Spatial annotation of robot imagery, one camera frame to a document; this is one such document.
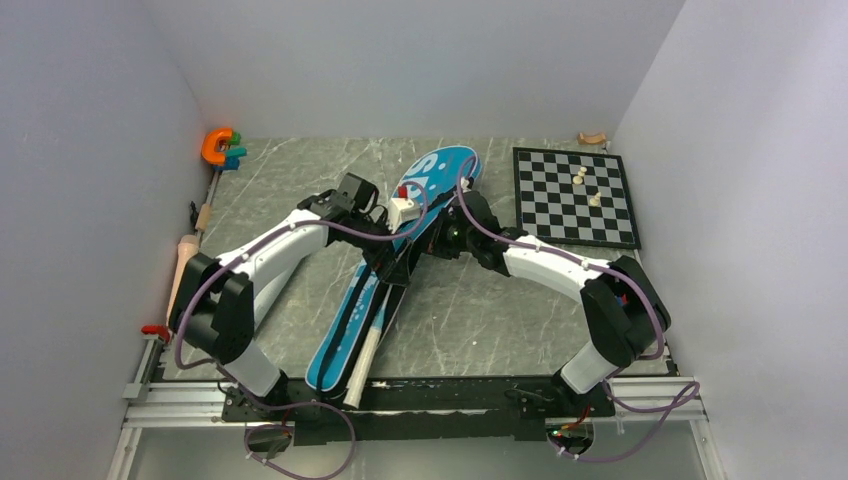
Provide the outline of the blue racket carry bag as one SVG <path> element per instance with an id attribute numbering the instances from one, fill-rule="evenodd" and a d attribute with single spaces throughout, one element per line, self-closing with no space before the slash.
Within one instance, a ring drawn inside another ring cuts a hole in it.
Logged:
<path id="1" fill-rule="evenodd" d="M 453 201 L 457 179 L 474 183 L 481 173 L 475 150 L 457 145 L 427 153 L 401 177 L 377 223 L 402 237 L 374 242 L 363 251 L 330 330 L 307 369 L 306 383 L 317 394 L 342 395 L 346 404 L 359 404 L 377 347 L 396 317 L 425 247 L 422 238 Z"/>

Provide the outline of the blue badminton racket front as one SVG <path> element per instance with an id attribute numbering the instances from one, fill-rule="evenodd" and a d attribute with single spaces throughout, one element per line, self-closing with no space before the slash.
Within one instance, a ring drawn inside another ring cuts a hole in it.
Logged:
<path id="1" fill-rule="evenodd" d="M 365 382 L 367 380 L 375 352 L 383 335 L 385 310 L 386 304 L 383 304 L 377 311 L 374 321 L 367 332 L 359 357 L 357 358 L 357 362 L 347 385 L 346 395 L 343 400 L 343 404 L 346 407 L 353 409 L 359 408 L 363 390 L 365 388 Z"/>

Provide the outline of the white shuttlecock tube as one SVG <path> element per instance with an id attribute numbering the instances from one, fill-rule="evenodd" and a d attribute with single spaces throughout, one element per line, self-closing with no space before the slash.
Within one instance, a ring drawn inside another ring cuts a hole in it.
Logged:
<path id="1" fill-rule="evenodd" d="M 301 267 L 303 260 L 288 267 L 282 273 L 274 277 L 254 297 L 254 330 L 258 331 L 271 308 L 277 302 L 282 291 L 289 283 L 292 275 Z"/>

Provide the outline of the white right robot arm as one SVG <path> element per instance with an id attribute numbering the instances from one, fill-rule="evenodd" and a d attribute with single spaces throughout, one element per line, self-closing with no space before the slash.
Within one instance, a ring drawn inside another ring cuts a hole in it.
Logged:
<path id="1" fill-rule="evenodd" d="M 590 339 L 553 375 L 550 391 L 553 406 L 564 415 L 578 413 L 593 388 L 664 343 L 670 314 L 631 256 L 593 259 L 504 228 L 474 191 L 440 205 L 426 238 L 430 255 L 453 259 L 469 253 L 484 269 L 532 281 L 580 304 Z"/>

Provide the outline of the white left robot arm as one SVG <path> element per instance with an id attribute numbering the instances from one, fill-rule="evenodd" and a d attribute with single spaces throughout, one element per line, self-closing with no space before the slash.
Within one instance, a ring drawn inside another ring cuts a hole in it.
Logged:
<path id="1" fill-rule="evenodd" d="M 340 241 L 363 253 L 366 267 L 343 311 L 335 349 L 354 315 L 369 317 L 374 303 L 361 297 L 369 283 L 390 276 L 397 241 L 410 236 L 428 212 L 427 193 L 418 183 L 402 184 L 419 198 L 393 197 L 383 214 L 373 218 L 378 190 L 348 174 L 335 189 L 313 194 L 276 227 L 221 258 L 198 253 L 185 266 L 171 314 L 178 344 L 188 342 L 248 394 L 248 407 L 264 420 L 279 417 L 288 402 L 288 377 L 256 343 L 262 317 L 257 301 L 265 291 L 283 287 L 289 274 L 307 256 Z"/>

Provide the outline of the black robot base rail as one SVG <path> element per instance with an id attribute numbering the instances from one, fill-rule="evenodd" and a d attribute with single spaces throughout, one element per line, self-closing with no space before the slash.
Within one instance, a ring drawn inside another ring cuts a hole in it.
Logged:
<path id="1" fill-rule="evenodd" d="M 271 411 L 230 387 L 221 418 L 226 423 L 285 422 L 295 445 L 317 446 L 350 438 L 543 441 L 550 430 L 615 414 L 602 388 L 579 396 L 545 375 L 372 378 L 358 406 L 331 400 L 341 415 L 316 406 L 317 395 L 302 379 L 289 381 L 288 398 L 297 408 Z"/>

